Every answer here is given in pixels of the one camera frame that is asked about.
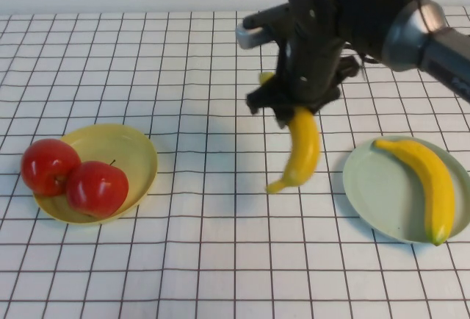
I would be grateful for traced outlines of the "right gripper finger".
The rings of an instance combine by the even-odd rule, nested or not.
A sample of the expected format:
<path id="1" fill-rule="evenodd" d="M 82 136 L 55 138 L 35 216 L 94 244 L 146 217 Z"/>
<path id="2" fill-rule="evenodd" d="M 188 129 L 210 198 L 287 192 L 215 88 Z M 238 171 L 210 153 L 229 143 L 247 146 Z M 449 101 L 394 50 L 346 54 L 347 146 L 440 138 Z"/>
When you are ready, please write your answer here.
<path id="1" fill-rule="evenodd" d="M 277 125 L 280 129 L 284 129 L 293 119 L 295 111 L 293 107 L 274 107 L 273 112 Z"/>
<path id="2" fill-rule="evenodd" d="M 339 88 L 331 88 L 321 98 L 317 99 L 311 105 L 311 113 L 317 114 L 325 105 L 335 101 L 341 97 L 341 91 Z"/>

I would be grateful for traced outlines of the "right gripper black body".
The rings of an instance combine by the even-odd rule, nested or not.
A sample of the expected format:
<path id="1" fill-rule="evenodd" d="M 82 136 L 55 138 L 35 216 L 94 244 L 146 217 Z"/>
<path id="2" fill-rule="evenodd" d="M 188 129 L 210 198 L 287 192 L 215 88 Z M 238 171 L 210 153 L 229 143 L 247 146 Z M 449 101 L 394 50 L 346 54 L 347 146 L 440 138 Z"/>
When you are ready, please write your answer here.
<path id="1" fill-rule="evenodd" d="M 311 113 L 311 105 L 321 98 L 329 89 L 339 88 L 339 85 L 348 77 L 358 74 L 358 62 L 354 57 L 342 57 L 339 65 L 327 86 L 327 90 L 316 98 L 307 98 L 307 93 L 301 93 L 299 98 L 287 93 L 286 86 L 277 76 L 268 79 L 257 90 L 247 95 L 247 106 L 252 114 L 256 114 L 261 108 L 293 107 L 307 109 Z"/>

